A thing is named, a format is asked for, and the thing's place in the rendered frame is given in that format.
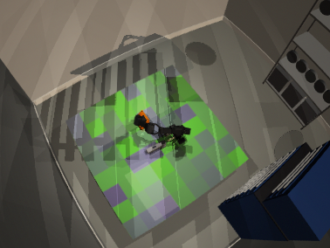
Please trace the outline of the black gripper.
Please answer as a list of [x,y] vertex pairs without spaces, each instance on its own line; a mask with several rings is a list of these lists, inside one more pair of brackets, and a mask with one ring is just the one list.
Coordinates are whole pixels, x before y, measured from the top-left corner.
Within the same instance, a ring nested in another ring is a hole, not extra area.
[[[175,124],[173,124],[173,125],[171,125],[171,126],[169,126],[169,127],[174,127],[175,126]],[[181,136],[177,136],[177,135],[175,135],[175,134],[172,134],[173,136],[175,136],[175,139],[176,140],[178,140],[178,143],[181,145],[182,143],[184,143],[185,142],[185,139],[184,138],[182,138]]]

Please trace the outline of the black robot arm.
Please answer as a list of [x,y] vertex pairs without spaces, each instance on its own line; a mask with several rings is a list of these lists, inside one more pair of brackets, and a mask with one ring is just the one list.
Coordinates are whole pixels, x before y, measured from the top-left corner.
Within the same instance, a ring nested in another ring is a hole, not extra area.
[[[139,114],[136,114],[134,117],[134,125],[135,126],[141,126],[145,128],[145,131],[148,134],[175,134],[177,136],[182,136],[183,134],[190,134],[191,128],[185,127],[183,125],[181,126],[174,126],[174,127],[160,127],[155,123],[146,123],[146,118],[144,115],[140,116]],[[159,128],[159,132],[154,134],[155,125]]]

